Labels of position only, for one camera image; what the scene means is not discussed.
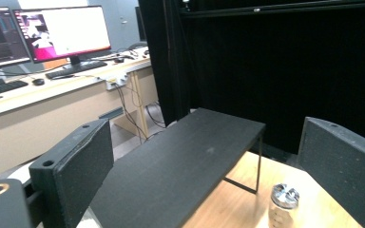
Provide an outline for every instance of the black fabric backdrop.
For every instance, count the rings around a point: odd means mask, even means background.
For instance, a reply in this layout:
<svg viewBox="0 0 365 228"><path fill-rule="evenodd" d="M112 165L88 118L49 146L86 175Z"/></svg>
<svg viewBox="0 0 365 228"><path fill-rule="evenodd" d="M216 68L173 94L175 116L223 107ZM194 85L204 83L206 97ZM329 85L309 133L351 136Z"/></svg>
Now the black fabric backdrop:
<svg viewBox="0 0 365 228"><path fill-rule="evenodd" d="M168 124L202 106L266 123L265 142L295 154L306 116L365 137L364 7L189 19L179 1L140 4Z"/></svg>

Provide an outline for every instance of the white desk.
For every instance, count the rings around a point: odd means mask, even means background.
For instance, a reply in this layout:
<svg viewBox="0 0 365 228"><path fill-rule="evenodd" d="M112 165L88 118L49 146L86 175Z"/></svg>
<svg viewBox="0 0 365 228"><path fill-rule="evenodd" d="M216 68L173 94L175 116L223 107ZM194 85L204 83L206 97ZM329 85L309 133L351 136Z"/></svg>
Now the white desk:
<svg viewBox="0 0 365 228"><path fill-rule="evenodd" d="M95 68L76 74L77 78L29 85L0 94L0 173L35 158L61 141L76 127L122 106L116 89L106 90L104 78L128 73L122 88L126 110L147 134L144 106L158 100L150 59L125 60L125 63ZM135 125L125 115L112 120L133 132Z"/></svg>

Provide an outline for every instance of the desk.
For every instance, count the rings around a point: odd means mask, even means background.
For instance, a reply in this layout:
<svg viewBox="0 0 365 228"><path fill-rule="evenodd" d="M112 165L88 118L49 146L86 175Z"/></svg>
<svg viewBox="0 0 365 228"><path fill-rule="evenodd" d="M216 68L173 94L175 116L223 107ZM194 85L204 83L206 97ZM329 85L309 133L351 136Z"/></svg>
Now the desk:
<svg viewBox="0 0 365 228"><path fill-rule="evenodd" d="M61 141L81 124L122 106L117 90L106 90L105 78L128 73L126 109L147 134L144 106L158 100L150 59L95 68L76 74L77 78L48 80L32 85L30 77L22 79L28 86L6 92L0 99L0 173L31 160ZM112 120L136 133L125 116Z"/></svg>
<svg viewBox="0 0 365 228"><path fill-rule="evenodd" d="M258 156L246 153L228 177L242 183L254 181ZM300 192L297 228L361 227L307 173L294 167L261 160L259 191L249 194L222 181L184 225L192 227L268 227L268 203L272 186L279 182L292 183Z"/></svg>

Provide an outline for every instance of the black platform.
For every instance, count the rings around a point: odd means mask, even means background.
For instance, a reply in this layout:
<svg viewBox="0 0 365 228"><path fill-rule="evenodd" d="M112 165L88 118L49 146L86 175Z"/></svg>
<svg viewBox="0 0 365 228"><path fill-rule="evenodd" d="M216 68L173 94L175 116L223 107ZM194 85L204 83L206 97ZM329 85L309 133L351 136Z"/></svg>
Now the black platform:
<svg viewBox="0 0 365 228"><path fill-rule="evenodd" d="M265 124L198 109L115 161L90 204L103 227L179 227Z"/></svg>

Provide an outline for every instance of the computer mouse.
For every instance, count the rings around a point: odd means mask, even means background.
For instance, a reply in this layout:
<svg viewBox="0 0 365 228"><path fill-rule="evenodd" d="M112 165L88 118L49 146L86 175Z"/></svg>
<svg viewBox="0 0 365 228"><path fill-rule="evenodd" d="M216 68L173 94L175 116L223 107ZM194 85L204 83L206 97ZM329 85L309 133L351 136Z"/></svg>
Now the computer mouse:
<svg viewBox="0 0 365 228"><path fill-rule="evenodd" d="M32 83L33 83L35 86L42 86L42 85L45 83L45 81L44 81L44 79L34 79L34 80L32 81Z"/></svg>
<svg viewBox="0 0 365 228"><path fill-rule="evenodd" d="M124 58L122 58L122 57L118 57L118 58L115 58L114 59L114 63L116 63L116 64L120 64L120 63L123 63L124 62Z"/></svg>

